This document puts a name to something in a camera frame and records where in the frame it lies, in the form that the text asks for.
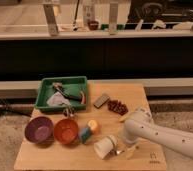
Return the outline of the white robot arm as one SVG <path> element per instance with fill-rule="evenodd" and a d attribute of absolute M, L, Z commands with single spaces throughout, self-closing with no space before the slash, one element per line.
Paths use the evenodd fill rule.
<path fill-rule="evenodd" d="M 124 115 L 122 122 L 121 138 L 126 145 L 134 145 L 141 137 L 193 159 L 193 133 L 156 125 L 144 108 Z"/>

